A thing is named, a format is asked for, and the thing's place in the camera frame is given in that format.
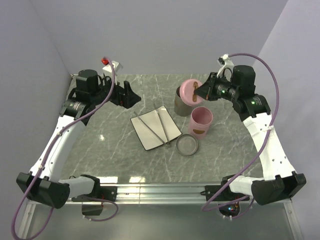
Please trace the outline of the pink lid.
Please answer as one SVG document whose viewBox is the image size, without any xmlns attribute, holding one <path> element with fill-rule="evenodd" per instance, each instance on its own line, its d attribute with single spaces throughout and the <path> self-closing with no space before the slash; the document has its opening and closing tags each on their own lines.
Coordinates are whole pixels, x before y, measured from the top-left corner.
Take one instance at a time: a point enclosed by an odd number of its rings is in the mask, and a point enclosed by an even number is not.
<svg viewBox="0 0 320 240">
<path fill-rule="evenodd" d="M 179 89 L 181 100 L 188 106 L 194 107 L 201 104 L 204 99 L 194 93 L 203 84 L 197 79 L 185 80 Z"/>
</svg>

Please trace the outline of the grey lid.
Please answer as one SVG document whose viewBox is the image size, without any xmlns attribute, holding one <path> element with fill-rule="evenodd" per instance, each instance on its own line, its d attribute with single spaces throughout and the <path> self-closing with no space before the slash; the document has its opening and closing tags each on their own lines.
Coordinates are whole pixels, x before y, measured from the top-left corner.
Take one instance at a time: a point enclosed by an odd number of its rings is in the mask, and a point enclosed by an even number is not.
<svg viewBox="0 0 320 240">
<path fill-rule="evenodd" d="M 198 140 L 191 134 L 182 134 L 176 140 L 176 148 L 183 156 L 193 155 L 198 147 Z"/>
</svg>

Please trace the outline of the metal tongs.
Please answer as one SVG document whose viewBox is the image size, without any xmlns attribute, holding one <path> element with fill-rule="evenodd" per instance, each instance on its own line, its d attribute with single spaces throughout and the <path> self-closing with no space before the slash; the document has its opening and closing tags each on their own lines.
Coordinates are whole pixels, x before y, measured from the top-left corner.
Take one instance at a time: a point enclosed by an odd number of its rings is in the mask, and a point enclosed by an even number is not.
<svg viewBox="0 0 320 240">
<path fill-rule="evenodd" d="M 162 109 L 154 105 L 153 110 L 142 115 L 134 111 L 134 117 L 130 119 L 133 128 L 146 151 L 162 145 L 170 145 L 170 140 L 159 110 Z"/>
</svg>

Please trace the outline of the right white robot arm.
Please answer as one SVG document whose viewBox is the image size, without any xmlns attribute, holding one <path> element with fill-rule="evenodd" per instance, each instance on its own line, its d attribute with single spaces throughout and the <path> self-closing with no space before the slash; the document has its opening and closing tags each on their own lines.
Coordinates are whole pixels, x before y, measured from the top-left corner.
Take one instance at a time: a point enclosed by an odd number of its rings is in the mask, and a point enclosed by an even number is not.
<svg viewBox="0 0 320 240">
<path fill-rule="evenodd" d="M 194 93 L 207 101 L 225 99 L 232 103 L 247 128 L 262 166 L 262 178 L 235 174 L 223 179 L 222 197 L 232 200 L 239 194 L 251 196 L 263 206 L 292 198 L 306 183 L 287 158 L 274 128 L 274 115 L 266 98 L 255 92 L 256 73 L 251 66 L 237 65 L 231 79 L 211 72 Z"/>
</svg>

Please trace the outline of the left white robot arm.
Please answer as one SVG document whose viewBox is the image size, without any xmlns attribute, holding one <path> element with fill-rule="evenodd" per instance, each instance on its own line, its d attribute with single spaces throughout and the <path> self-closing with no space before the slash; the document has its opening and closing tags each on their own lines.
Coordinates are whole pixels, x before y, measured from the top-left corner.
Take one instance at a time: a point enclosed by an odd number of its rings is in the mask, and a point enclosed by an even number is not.
<svg viewBox="0 0 320 240">
<path fill-rule="evenodd" d="M 82 174 L 61 179 L 68 155 L 91 116 L 106 102 L 129 109 L 141 101 L 128 81 L 120 86 L 112 73 L 100 76 L 95 70 L 84 69 L 76 75 L 75 83 L 44 152 L 28 173 L 21 172 L 16 179 L 28 200 L 55 209 L 60 209 L 70 198 L 85 196 L 89 201 L 96 201 L 101 196 L 97 177 Z"/>
</svg>

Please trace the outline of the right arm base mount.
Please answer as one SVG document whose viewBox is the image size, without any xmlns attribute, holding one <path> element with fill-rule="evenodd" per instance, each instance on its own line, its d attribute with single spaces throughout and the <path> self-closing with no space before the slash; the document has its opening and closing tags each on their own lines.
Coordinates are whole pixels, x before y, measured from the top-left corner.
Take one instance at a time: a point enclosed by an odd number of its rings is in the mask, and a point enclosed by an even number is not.
<svg viewBox="0 0 320 240">
<path fill-rule="evenodd" d="M 205 185 L 204 190 L 200 192 L 201 196 L 205 197 L 206 203 L 202 209 L 203 212 L 209 212 L 213 210 L 218 210 L 223 218 L 236 218 L 240 215 L 241 201 L 249 201 L 250 197 L 243 193 L 234 193 L 231 192 L 230 188 L 227 187 L 222 192 L 217 192 L 223 185 Z M 215 196 L 213 202 L 224 202 L 218 204 L 217 206 L 209 207 L 209 204 L 212 202 L 210 199 Z"/>
</svg>

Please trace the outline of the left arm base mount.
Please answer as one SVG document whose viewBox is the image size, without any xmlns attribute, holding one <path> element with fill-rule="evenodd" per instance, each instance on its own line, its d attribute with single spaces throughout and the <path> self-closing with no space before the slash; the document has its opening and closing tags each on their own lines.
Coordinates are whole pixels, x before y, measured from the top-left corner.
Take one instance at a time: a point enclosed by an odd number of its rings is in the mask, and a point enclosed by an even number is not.
<svg viewBox="0 0 320 240">
<path fill-rule="evenodd" d="M 117 198 L 117 191 L 117 186 L 101 186 L 97 194 L 80 195 L 71 198 L 71 201 L 75 203 L 82 203 L 81 211 L 84 216 L 100 216 L 103 210 L 107 209 L 107 207 L 105 206 L 106 203 L 101 201 L 98 205 L 96 205 L 89 204 L 89 202 L 93 202 L 92 198 L 95 198 L 100 200 L 108 200 L 115 203 Z"/>
</svg>

